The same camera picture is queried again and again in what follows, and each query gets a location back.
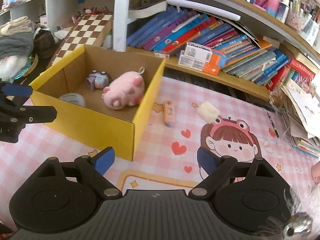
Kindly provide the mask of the orange white toothpaste box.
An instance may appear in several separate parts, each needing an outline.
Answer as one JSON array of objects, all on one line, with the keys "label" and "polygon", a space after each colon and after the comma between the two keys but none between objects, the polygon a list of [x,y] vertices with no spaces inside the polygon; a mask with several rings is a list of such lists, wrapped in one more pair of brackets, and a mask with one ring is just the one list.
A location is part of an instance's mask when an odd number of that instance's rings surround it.
[{"label": "orange white toothpaste box", "polygon": [[209,62],[200,61],[191,56],[185,56],[184,50],[180,52],[178,64],[180,66],[188,67],[203,73],[217,76],[223,63],[223,57],[219,54],[213,54]]},{"label": "orange white toothpaste box", "polygon": [[184,55],[205,63],[213,63],[220,68],[227,63],[227,56],[224,53],[194,42],[187,42]]}]

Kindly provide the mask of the lower orange white toothpaste box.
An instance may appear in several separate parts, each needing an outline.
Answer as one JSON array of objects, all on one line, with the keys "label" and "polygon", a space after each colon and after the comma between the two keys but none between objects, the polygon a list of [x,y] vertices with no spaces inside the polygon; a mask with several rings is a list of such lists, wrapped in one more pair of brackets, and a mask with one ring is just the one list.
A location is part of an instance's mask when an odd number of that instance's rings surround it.
[{"label": "lower orange white toothpaste box", "polygon": [[191,56],[185,56],[184,50],[180,52],[178,64],[180,66],[188,67],[203,73],[217,76],[223,63],[223,57],[219,54],[213,54],[209,62],[200,61]]}]

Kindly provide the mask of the upper orange white toothpaste box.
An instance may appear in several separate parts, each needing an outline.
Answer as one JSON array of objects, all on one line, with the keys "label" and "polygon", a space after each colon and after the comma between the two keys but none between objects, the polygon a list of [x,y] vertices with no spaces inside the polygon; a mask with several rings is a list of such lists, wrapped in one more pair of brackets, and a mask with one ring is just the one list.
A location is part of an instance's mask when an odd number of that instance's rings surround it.
[{"label": "upper orange white toothpaste box", "polygon": [[227,56],[224,53],[194,42],[187,42],[184,55],[205,63],[213,63],[220,68],[227,63]]}]

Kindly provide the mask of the small white red box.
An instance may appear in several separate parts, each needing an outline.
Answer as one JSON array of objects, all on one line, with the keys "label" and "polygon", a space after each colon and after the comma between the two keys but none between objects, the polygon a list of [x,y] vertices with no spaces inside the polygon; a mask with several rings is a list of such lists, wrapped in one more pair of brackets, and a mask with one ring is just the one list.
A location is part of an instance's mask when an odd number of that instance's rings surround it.
[{"label": "small white red box", "polygon": [[161,50],[154,51],[154,56],[159,57],[161,59],[169,59],[170,58],[169,53],[167,53],[166,51],[161,51]]}]

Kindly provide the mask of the pink eraser stick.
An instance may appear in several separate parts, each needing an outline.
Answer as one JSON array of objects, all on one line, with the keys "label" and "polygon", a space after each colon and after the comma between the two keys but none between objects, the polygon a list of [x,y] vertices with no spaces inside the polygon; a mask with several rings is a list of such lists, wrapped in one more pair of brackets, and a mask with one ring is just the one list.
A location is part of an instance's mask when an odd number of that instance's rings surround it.
[{"label": "pink eraser stick", "polygon": [[164,104],[164,124],[168,127],[175,126],[175,105],[172,101]]}]

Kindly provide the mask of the yellow cardboard box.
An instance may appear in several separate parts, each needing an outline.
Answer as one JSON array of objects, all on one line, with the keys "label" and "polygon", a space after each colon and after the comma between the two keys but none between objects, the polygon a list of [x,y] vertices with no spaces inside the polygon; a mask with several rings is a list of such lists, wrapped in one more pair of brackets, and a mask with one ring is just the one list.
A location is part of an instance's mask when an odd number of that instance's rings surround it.
[{"label": "yellow cardboard box", "polygon": [[[154,56],[81,45],[30,84],[31,100],[36,106],[55,107],[57,117],[48,124],[51,129],[98,150],[111,146],[116,156],[132,161],[156,100],[164,66],[165,60]],[[85,84],[93,70],[104,70],[114,80],[141,67],[145,68],[145,93],[138,106],[112,110],[104,104],[101,90],[91,91]],[[59,99],[67,93],[83,96],[86,107]]]}]

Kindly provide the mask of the brown white chessboard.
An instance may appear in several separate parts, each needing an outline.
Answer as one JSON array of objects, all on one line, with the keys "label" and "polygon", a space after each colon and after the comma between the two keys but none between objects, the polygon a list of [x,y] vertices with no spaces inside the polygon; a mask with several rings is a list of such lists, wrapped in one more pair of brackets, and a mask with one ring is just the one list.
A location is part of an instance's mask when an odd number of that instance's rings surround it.
[{"label": "brown white chessboard", "polygon": [[113,26],[112,15],[85,15],[63,39],[48,68],[81,45],[101,47]]}]

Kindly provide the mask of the black white thick book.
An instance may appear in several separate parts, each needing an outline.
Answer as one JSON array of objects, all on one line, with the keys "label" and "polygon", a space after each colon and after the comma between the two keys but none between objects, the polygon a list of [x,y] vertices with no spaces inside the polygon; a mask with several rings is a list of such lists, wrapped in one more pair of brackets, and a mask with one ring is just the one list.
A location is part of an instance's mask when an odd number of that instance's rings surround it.
[{"label": "black white thick book", "polygon": [[130,9],[128,12],[128,18],[148,18],[151,17],[157,13],[164,12],[167,9],[167,2],[166,0],[153,3],[150,5],[147,5],[146,7],[139,8],[139,9]]}]

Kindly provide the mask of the clear tape roll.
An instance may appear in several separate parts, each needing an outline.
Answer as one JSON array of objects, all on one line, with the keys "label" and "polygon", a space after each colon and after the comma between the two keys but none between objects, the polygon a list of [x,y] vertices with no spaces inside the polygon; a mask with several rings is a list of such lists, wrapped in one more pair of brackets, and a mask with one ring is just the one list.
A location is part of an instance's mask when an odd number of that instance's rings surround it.
[{"label": "clear tape roll", "polygon": [[59,97],[60,100],[72,103],[74,105],[86,107],[86,102],[83,96],[78,93],[67,93]]}]

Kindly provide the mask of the white foam block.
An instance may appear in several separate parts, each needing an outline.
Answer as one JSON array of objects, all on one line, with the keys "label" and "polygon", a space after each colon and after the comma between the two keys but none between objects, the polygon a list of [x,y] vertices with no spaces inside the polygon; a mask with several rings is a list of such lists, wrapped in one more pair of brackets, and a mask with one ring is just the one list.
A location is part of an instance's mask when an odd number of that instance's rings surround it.
[{"label": "white foam block", "polygon": [[210,102],[202,103],[198,109],[197,114],[208,124],[214,122],[220,114],[220,111]]}]

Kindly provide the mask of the folded clothes pile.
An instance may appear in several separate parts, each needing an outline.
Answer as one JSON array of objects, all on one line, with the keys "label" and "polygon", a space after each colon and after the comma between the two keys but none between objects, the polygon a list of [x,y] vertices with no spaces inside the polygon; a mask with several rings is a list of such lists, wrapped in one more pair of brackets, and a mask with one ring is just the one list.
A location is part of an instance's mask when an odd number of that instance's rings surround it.
[{"label": "folded clothes pile", "polygon": [[1,60],[10,56],[29,55],[33,51],[33,29],[27,16],[1,25]]}]

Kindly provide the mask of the wooden white bookshelf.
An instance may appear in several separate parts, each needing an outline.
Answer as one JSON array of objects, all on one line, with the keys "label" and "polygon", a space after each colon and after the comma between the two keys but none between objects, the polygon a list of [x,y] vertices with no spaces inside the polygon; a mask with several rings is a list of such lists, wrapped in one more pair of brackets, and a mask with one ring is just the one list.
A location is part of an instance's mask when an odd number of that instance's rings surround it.
[{"label": "wooden white bookshelf", "polygon": [[52,63],[77,46],[100,47],[162,57],[169,68],[201,76],[268,100],[266,84],[276,67],[260,68],[258,79],[230,75],[241,64],[279,52],[296,61],[291,48],[305,58],[309,76],[319,73],[319,53],[291,27],[244,0],[1,0],[1,23],[26,17],[46,20],[50,31],[71,27]]}]

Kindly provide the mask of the grey purple toy truck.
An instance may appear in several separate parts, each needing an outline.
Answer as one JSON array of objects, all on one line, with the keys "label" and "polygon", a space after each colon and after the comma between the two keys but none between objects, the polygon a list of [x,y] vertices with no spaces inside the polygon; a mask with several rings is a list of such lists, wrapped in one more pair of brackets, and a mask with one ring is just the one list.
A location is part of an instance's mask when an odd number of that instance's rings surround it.
[{"label": "grey purple toy truck", "polygon": [[95,89],[103,89],[109,84],[110,77],[105,71],[99,72],[97,70],[93,70],[86,78],[86,85],[91,91],[94,91]]}]

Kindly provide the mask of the pink plush pig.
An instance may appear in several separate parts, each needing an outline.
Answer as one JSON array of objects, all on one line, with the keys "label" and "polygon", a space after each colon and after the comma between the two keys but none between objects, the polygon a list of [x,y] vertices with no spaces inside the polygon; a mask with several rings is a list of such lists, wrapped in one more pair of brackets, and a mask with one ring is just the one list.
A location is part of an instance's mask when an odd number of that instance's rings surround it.
[{"label": "pink plush pig", "polygon": [[145,68],[141,67],[137,72],[125,72],[112,81],[103,89],[102,98],[105,105],[110,109],[120,110],[126,106],[140,104],[145,92],[142,77],[144,72]]}]

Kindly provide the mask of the crumpled white tissue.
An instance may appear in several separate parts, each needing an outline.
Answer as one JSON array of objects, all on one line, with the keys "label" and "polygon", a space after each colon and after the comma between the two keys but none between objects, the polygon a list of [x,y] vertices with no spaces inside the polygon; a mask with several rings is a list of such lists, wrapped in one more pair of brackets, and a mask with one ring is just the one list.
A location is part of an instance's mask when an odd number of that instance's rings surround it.
[{"label": "crumpled white tissue", "polygon": [[54,36],[59,40],[63,40],[64,38],[66,38],[69,32],[70,29],[59,30],[54,33]]}]

